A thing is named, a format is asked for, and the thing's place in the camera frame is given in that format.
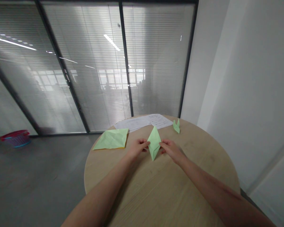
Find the round wooden table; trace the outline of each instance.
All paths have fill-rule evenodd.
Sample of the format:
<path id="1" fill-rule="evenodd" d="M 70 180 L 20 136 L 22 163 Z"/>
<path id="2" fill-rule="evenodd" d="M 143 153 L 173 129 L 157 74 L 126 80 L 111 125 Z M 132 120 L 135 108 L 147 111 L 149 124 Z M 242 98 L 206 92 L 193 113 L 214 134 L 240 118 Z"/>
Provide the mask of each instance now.
<path id="1" fill-rule="evenodd" d="M 175 117 L 165 116 L 171 121 Z M 125 149 L 92 150 L 86 160 L 85 191 L 89 192 L 126 154 L 131 142 L 148 139 L 152 125 L 128 134 Z M 161 139 L 174 140 L 185 155 L 203 170 L 240 193 L 236 169 L 223 147 L 207 132 L 180 119 L 180 134 L 173 126 L 159 129 Z M 151 160 L 142 152 L 130 169 L 109 214 L 109 226 L 224 226 L 190 179 L 167 154 Z"/>

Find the laundry basket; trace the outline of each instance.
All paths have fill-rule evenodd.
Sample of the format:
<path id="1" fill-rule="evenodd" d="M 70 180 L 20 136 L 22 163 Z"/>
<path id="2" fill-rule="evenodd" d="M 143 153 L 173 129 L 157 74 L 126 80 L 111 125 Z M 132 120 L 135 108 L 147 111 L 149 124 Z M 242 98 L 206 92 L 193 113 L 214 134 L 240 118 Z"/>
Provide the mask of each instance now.
<path id="1" fill-rule="evenodd" d="M 13 145 L 14 148 L 18 148 L 26 144 L 29 144 L 31 142 L 28 135 L 29 135 L 29 132 L 27 130 L 19 130 L 19 131 L 11 132 L 9 134 L 1 136 L 0 139 L 1 141 L 7 141 L 11 145 Z"/>

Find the gray floor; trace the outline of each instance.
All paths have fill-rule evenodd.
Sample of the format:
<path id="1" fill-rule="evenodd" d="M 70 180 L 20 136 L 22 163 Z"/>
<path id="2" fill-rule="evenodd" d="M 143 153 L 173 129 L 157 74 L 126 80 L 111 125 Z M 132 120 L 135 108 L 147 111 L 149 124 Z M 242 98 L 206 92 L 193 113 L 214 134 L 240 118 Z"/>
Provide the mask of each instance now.
<path id="1" fill-rule="evenodd" d="M 84 167 L 99 135 L 0 141 L 0 226 L 60 226 L 85 196 Z"/>

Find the window blinds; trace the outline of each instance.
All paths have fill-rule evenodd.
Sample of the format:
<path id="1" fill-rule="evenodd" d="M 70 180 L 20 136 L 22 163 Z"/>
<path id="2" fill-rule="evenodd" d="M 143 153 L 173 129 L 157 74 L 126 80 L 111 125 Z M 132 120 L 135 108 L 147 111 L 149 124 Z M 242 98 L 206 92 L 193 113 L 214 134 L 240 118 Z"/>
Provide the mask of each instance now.
<path id="1" fill-rule="evenodd" d="M 44 3 L 91 132 L 131 117 L 118 3 Z"/>
<path id="2" fill-rule="evenodd" d="M 194 5 L 123 4 L 134 115 L 179 116 Z"/>
<path id="3" fill-rule="evenodd" d="M 28 129 L 31 135 L 37 134 L 0 81 L 0 136 L 22 129 Z"/>
<path id="4" fill-rule="evenodd" d="M 43 134 L 86 132 L 35 5 L 0 4 L 0 68 Z"/>

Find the folded green paper sheet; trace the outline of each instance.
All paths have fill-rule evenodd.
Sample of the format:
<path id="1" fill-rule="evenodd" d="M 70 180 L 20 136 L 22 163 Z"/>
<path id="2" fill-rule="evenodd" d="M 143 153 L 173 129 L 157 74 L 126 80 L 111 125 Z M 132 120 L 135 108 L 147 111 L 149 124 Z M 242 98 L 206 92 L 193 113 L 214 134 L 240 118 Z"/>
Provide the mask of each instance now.
<path id="1" fill-rule="evenodd" d="M 178 119 L 177 124 L 176 124 L 176 121 L 174 120 L 173 127 L 176 130 L 176 132 L 180 134 L 180 119 Z"/>
<path id="2" fill-rule="evenodd" d="M 125 148 L 128 129 L 113 129 L 105 131 L 93 150 Z"/>
<path id="3" fill-rule="evenodd" d="M 148 145 L 149 153 L 151 154 L 151 159 L 154 161 L 160 149 L 159 143 L 161 142 L 161 138 L 160 138 L 160 135 L 159 135 L 159 132 L 156 126 L 152 129 L 152 132 L 149 135 L 149 138 L 147 141 L 150 142 L 150 145 Z"/>

